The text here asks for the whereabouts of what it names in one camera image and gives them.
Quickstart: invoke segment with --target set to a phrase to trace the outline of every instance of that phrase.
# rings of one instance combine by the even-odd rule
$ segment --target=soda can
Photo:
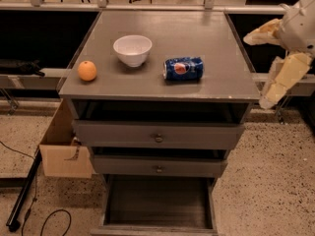
[[[204,74],[204,63],[200,57],[168,59],[164,62],[163,76],[169,81],[199,80]]]

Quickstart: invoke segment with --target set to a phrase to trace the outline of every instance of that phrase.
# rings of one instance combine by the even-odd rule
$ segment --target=brown box
[[[92,177],[88,148],[73,142],[72,120],[70,109],[63,100],[39,145],[45,176]]]

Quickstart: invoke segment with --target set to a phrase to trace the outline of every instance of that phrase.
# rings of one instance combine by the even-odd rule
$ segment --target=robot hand
[[[315,0],[299,0],[292,7],[284,6],[281,20],[271,20],[244,37],[244,42],[255,45],[271,43],[288,51],[277,57],[259,101],[262,108],[276,105],[287,91],[309,71],[315,58]]]

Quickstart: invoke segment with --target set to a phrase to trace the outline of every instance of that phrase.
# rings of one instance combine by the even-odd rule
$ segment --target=orange
[[[80,63],[78,74],[81,80],[89,82],[96,77],[96,66],[92,61],[86,60]]]

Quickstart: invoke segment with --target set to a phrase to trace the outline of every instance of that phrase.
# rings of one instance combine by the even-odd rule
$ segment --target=bowl
[[[129,67],[139,67],[147,60],[152,42],[142,35],[126,35],[117,39],[113,48],[121,62]]]

